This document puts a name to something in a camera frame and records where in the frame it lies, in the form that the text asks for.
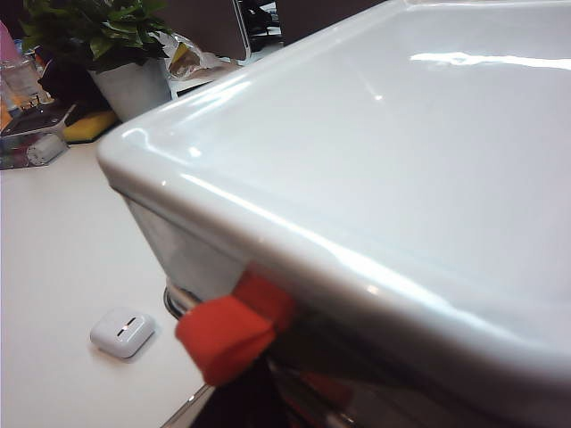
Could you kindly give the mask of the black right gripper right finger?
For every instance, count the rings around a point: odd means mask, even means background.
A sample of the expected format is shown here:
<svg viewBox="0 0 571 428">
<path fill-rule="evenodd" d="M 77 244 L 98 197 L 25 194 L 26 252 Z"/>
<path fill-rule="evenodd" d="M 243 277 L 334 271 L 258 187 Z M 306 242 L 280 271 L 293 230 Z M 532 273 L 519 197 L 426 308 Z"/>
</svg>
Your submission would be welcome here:
<svg viewBox="0 0 571 428">
<path fill-rule="evenodd" d="M 258 359 L 245 377 L 247 427 L 288 427 L 283 400 L 265 358 Z"/>
</svg>

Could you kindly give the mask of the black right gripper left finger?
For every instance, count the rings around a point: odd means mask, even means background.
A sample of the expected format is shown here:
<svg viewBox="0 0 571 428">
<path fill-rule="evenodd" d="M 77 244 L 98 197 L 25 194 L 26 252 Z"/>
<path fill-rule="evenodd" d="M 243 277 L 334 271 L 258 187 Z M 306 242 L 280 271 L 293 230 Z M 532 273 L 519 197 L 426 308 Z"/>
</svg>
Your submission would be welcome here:
<svg viewBox="0 0 571 428">
<path fill-rule="evenodd" d="M 248 372 L 215 389 L 198 416 L 199 427 L 249 427 L 251 376 Z"/>
</svg>

